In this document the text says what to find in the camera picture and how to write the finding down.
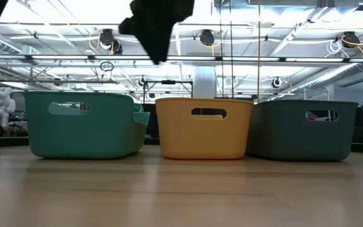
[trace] bin handle hole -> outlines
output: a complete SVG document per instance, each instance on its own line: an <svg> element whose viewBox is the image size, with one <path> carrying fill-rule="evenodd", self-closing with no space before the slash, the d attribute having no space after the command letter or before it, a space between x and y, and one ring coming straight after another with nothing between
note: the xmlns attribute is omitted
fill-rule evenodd
<svg viewBox="0 0 363 227"><path fill-rule="evenodd" d="M338 113L334 110L308 110L305 113L308 121L328 121L338 120Z"/></svg>
<svg viewBox="0 0 363 227"><path fill-rule="evenodd" d="M218 108L194 108L192 115L196 119L222 120L225 119L227 113L226 110Z"/></svg>
<svg viewBox="0 0 363 227"><path fill-rule="evenodd" d="M53 115L86 115L89 106L83 102L52 102L49 105L49 112Z"/></svg>

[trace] wooden table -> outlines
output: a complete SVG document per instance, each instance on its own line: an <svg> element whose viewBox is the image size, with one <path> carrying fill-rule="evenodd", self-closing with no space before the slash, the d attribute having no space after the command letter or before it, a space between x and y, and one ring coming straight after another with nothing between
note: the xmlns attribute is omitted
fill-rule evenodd
<svg viewBox="0 0 363 227"><path fill-rule="evenodd" d="M63 161L0 148L0 226L363 227L363 154L180 161L146 146L122 160Z"/></svg>

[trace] dark green plastic bin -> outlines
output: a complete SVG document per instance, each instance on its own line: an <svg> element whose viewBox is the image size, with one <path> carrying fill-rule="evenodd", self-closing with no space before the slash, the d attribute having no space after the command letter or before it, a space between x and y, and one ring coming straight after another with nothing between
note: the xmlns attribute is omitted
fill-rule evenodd
<svg viewBox="0 0 363 227"><path fill-rule="evenodd" d="M259 103L251 114L246 154L282 161L344 160L351 151L357 105L312 100ZM338 118L310 121L309 110L335 111Z"/></svg>
<svg viewBox="0 0 363 227"><path fill-rule="evenodd" d="M30 150L42 158L114 159L142 148L149 113L131 97L108 93L24 93ZM87 110L62 103L85 103Z"/></svg>

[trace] white robot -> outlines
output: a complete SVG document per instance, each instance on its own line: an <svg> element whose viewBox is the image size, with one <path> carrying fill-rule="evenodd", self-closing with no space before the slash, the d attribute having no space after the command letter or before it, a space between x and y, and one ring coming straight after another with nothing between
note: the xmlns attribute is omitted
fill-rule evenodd
<svg viewBox="0 0 363 227"><path fill-rule="evenodd" d="M16 109L11 94L11 88L0 88L0 125L3 127L8 126L9 114L12 114Z"/></svg>

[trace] yellow cable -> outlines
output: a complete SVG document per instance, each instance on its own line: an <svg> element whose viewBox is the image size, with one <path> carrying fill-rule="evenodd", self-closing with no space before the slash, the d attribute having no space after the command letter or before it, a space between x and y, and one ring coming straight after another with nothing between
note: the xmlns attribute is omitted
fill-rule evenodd
<svg viewBox="0 0 363 227"><path fill-rule="evenodd" d="M261 4L262 0L258 0L258 62L257 62L257 103L260 103L260 32L261 32L261 19L260 19L260 13L261 13Z"/></svg>
<svg viewBox="0 0 363 227"><path fill-rule="evenodd" d="M363 50L362 50L362 48L360 46L358 46L358 49L363 53Z"/></svg>
<svg viewBox="0 0 363 227"><path fill-rule="evenodd" d="M361 43L361 44L356 44L356 43L352 43L352 42L345 41L345 40L344 40L344 37L345 37L345 35L343 35L343 36L341 37L341 40L342 40L343 42L345 42L346 44L356 45L356 46L363 45L363 43Z"/></svg>
<svg viewBox="0 0 363 227"><path fill-rule="evenodd" d="M92 46L91 39L89 39L89 46L90 46L93 50L97 50L97 49L99 49L99 45L100 45L100 34L99 34L99 38L98 38L98 45L96 46L96 48L94 48L94 47Z"/></svg>
<svg viewBox="0 0 363 227"><path fill-rule="evenodd" d="M212 56L214 56L214 47L217 47L219 46L221 43L222 43L222 40L223 40L223 36L224 35L221 35L221 41L219 43L217 43L217 45L211 45L211 46L207 46L207 45L204 45L201 40L200 40L200 37L201 37L201 33L199 34L199 42L201 45L203 45L204 47L208 47L208 48L212 48Z"/></svg>

